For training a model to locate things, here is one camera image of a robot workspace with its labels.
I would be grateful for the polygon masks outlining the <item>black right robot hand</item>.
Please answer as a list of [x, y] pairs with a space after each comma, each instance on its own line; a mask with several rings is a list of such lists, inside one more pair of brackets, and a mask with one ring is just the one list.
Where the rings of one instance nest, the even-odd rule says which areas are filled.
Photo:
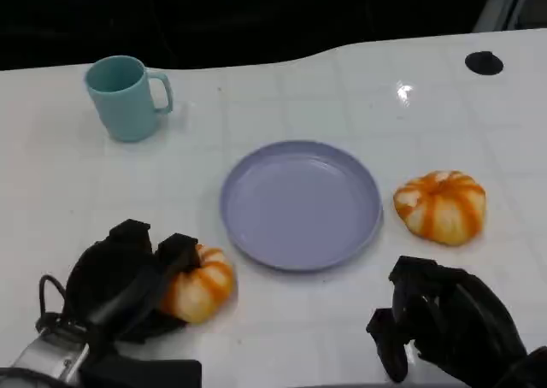
[[376, 309], [367, 331], [390, 379], [408, 375], [405, 347], [470, 387], [493, 387], [527, 356], [501, 300], [478, 277], [434, 260], [400, 256], [389, 280], [392, 306]]

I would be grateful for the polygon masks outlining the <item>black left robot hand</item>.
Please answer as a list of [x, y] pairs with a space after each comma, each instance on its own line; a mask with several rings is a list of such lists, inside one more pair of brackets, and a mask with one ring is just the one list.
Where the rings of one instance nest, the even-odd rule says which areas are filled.
[[175, 233], [153, 250], [149, 230], [128, 219], [85, 250], [69, 274], [62, 314], [106, 339], [135, 344], [185, 327], [161, 305], [176, 276], [199, 267], [197, 239]]

